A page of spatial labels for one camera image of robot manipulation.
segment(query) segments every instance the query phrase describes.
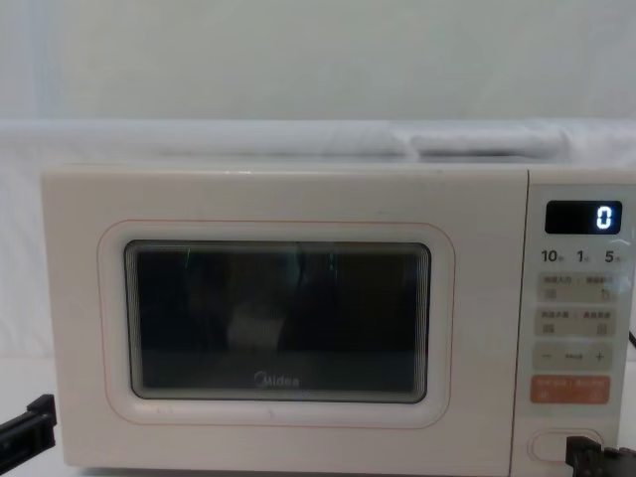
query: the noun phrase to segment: door release button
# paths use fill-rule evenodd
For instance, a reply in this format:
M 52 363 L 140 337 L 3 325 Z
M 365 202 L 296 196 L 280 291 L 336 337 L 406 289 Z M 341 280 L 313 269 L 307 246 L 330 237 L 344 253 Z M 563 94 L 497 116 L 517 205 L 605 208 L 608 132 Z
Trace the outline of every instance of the door release button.
M 603 444 L 603 439 L 591 429 L 555 429 L 536 433 L 528 445 L 528 453 L 535 460 L 551 464 L 565 463 L 565 449 L 567 438 L 571 435 L 581 435 Z

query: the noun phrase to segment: white backdrop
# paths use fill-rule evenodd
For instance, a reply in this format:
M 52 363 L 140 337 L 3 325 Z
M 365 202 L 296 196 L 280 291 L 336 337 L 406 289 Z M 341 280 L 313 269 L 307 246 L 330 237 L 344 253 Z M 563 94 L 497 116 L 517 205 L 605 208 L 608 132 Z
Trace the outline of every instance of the white backdrop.
M 29 2 L 41 115 L 422 120 L 636 111 L 633 0 Z

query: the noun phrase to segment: digital display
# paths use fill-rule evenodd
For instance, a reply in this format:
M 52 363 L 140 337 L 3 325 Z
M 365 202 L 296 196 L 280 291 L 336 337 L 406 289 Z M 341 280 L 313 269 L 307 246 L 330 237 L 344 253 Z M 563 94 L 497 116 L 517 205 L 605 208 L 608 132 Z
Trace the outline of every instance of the digital display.
M 623 205 L 618 201 L 550 201 L 546 232 L 564 235 L 614 236 L 620 232 Z

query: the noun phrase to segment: orange button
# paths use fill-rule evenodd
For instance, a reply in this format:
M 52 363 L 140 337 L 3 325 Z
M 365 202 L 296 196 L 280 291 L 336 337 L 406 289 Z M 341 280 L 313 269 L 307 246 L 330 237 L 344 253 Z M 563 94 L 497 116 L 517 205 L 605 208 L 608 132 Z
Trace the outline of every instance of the orange button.
M 607 376 L 533 376 L 530 400 L 537 404 L 605 404 Z

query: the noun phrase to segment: button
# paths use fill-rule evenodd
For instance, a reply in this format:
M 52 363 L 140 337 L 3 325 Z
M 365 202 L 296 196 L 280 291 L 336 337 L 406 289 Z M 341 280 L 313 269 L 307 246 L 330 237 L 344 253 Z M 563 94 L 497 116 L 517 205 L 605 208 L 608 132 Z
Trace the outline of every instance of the button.
M 611 308 L 541 307 L 535 317 L 537 336 L 614 336 L 616 312 Z
M 534 375 L 530 401 L 535 404 L 606 404 L 608 376 Z
M 542 273 L 539 299 L 546 302 L 611 303 L 618 289 L 612 273 Z
M 538 371 L 609 371 L 612 354 L 609 343 L 539 342 L 533 350 L 533 367 Z
M 535 460 L 561 464 L 565 460 L 567 438 L 571 435 L 589 437 L 603 445 L 601 436 L 591 429 L 555 429 L 535 434 L 528 445 L 528 453 Z

